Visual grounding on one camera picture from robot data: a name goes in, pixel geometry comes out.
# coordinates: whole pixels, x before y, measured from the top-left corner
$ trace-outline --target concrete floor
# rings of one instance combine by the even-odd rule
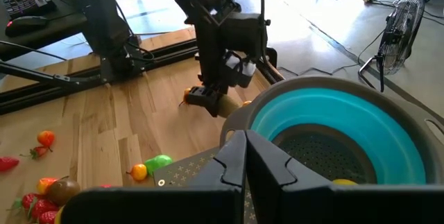
[[[235,0],[244,12],[259,12],[259,0]],[[135,33],[161,33],[186,27],[185,14],[174,0],[118,0]],[[444,0],[431,0],[427,10],[443,16]],[[385,26],[385,17],[391,12],[380,6],[365,6],[361,0],[266,0],[268,45],[278,52],[278,66],[286,77],[295,76],[310,67],[332,72],[356,64],[356,56]],[[439,76],[444,60],[440,59],[439,43],[444,26],[423,20],[413,46],[412,58],[406,61],[396,75],[387,77],[386,94],[394,97],[415,98],[444,116],[442,79]],[[76,35],[44,47],[43,51],[74,58],[91,51],[83,36]],[[379,42],[361,56],[367,60],[377,50]],[[28,68],[37,68],[58,60],[29,53],[11,60]],[[359,66],[337,71],[334,76],[359,81]],[[322,74],[309,71],[304,75]],[[379,81],[368,74],[376,85]]]

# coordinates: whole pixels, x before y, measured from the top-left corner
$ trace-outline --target yellow fruit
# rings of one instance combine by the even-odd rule
[[[146,174],[148,171],[146,170],[146,166],[143,164],[136,164],[131,169],[131,172],[129,173],[131,177],[133,177],[136,181],[141,181],[146,178]]]
[[[358,185],[356,182],[353,182],[353,181],[347,180],[347,179],[336,179],[336,180],[333,180],[333,183],[336,183],[339,185]]]
[[[60,224],[60,219],[62,218],[62,211],[65,206],[61,207],[57,214],[55,215],[54,224]]]

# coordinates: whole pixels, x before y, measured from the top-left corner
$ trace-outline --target kiwi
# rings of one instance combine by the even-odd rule
[[[49,200],[53,201],[59,206],[67,204],[73,196],[80,192],[80,185],[72,179],[62,178],[55,181],[48,188],[46,193]]]

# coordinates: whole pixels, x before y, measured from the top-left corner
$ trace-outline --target teal collapsible colander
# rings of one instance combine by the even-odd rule
[[[440,125],[419,107],[362,85],[304,77],[278,83],[237,110],[222,136],[254,130],[330,180],[426,184],[441,181],[444,154],[426,119]]]

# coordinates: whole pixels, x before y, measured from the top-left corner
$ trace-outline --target wooden tabletop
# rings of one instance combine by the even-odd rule
[[[144,40],[142,47],[157,49],[194,36],[194,30],[188,28]],[[97,65],[99,57],[87,55],[40,70],[70,74]],[[10,208],[15,198],[36,192],[40,178],[69,175],[82,189],[101,184],[150,187],[152,178],[136,183],[126,171],[159,154],[177,161],[218,146],[225,119],[212,118],[201,107],[179,106],[184,89],[198,84],[198,72],[198,62],[190,58],[124,83],[96,87],[0,116],[0,156],[27,154],[38,145],[38,132],[55,133],[52,153],[37,161],[19,157],[17,167],[0,174],[0,213]],[[0,92],[32,83],[15,77],[5,79]],[[253,100],[268,86],[257,72],[247,89],[230,88],[228,94],[241,103]],[[0,223],[25,222],[22,214],[0,214]]]

